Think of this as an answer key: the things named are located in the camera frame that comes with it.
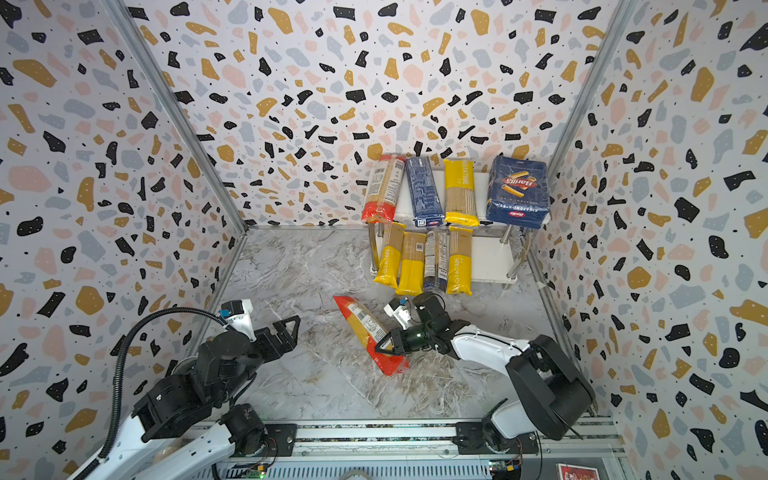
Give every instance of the terrazzo patterned wall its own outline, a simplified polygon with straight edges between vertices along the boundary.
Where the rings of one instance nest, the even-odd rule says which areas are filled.
[[[539,257],[638,478],[768,478],[768,8],[638,2]]]
[[[0,477],[66,478],[106,435],[121,337],[204,307],[237,238],[101,4],[0,15]],[[191,320],[136,338],[124,405],[184,356]]]
[[[249,224],[359,224],[382,152],[548,161],[616,2],[130,0]]]

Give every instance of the barilla logo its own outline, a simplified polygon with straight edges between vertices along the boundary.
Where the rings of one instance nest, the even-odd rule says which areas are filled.
[[[510,187],[525,187],[525,188],[533,188],[536,187],[536,182],[532,180],[528,180],[525,178],[505,178],[502,180],[505,184],[509,185]]]

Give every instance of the yellow pasta package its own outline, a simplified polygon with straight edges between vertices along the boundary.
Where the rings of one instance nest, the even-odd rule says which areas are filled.
[[[379,262],[379,274],[373,279],[376,283],[397,288],[397,273],[400,270],[400,252],[406,226],[393,222],[384,226],[384,248]]]
[[[426,233],[406,232],[402,240],[400,283],[395,293],[416,296],[424,291],[424,244]]]
[[[466,227],[477,227],[475,202],[475,162],[470,160],[445,161],[445,222]]]
[[[450,230],[447,293],[472,295],[472,230],[461,227],[450,227]]]

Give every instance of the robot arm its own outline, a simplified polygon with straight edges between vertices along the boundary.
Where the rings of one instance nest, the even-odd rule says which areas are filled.
[[[589,382],[552,338],[510,339],[453,320],[434,293],[423,293],[412,302],[421,323],[399,319],[401,325],[410,326],[392,330],[388,334],[392,351],[381,353],[404,355],[433,349],[508,375],[519,400],[500,403],[486,417],[485,437],[490,446],[503,449],[505,439],[534,430],[560,440],[594,401]],[[547,378],[540,372],[548,374]]]
[[[252,311],[250,300],[222,305],[217,321],[227,331],[200,345],[196,357],[179,363],[171,375],[155,383],[120,425],[108,455],[101,458],[100,452],[95,453],[70,479],[186,478],[233,454],[249,455],[265,445],[268,432],[253,407],[234,404],[261,365],[296,347],[301,319],[293,316],[273,323],[275,334],[268,327],[254,331]],[[203,436],[136,474],[157,451],[225,402],[230,403],[229,412]]]

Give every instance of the plastic wrap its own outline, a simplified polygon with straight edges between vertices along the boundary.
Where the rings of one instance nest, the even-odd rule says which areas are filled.
[[[472,230],[451,227],[448,294],[472,295]]]
[[[430,230],[424,250],[424,290],[448,288],[448,231]]]
[[[408,360],[405,357],[385,355],[374,351],[376,345],[386,335],[386,330],[365,305],[350,296],[334,296],[333,299],[357,338],[365,346],[366,351],[384,375],[391,376],[408,368]],[[382,348],[391,350],[392,342],[387,341],[385,345],[382,345]]]
[[[547,164],[497,156],[488,180],[488,220],[541,228],[548,213]]]
[[[445,221],[466,227],[477,227],[477,200],[475,199],[475,162],[470,160],[445,161]]]
[[[440,199],[437,196],[437,186],[435,186],[429,157],[407,158],[406,173],[413,205],[413,223],[417,227],[442,225],[445,215],[442,213]]]
[[[424,243],[426,233],[406,232],[402,240],[400,282],[395,293],[416,296],[424,291]]]
[[[379,261],[379,274],[373,279],[376,283],[397,288],[397,273],[400,270],[400,256],[402,252],[402,238],[406,232],[406,226],[393,222],[384,226],[384,248]]]
[[[406,168],[405,160],[406,158],[400,155],[382,155],[373,162],[368,179],[366,205],[362,209],[362,221],[385,223],[395,219],[402,171]]]

